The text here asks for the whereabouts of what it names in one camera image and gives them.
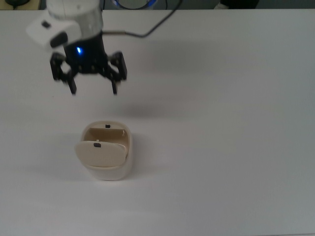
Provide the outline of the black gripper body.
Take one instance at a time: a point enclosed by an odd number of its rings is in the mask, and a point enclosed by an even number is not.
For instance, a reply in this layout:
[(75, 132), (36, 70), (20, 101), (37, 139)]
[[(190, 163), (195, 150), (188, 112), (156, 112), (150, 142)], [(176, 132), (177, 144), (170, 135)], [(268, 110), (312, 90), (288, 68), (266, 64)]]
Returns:
[(64, 46), (69, 74), (110, 74), (102, 33)]

